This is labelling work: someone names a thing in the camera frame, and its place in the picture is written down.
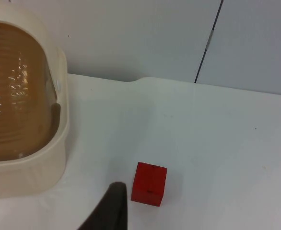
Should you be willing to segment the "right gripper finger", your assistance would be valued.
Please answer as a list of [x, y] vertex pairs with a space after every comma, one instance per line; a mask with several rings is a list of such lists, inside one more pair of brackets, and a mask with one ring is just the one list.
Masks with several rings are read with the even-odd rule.
[[80, 230], [127, 230], [128, 229], [128, 200], [127, 187], [123, 182], [109, 185], [104, 196], [79, 226]]

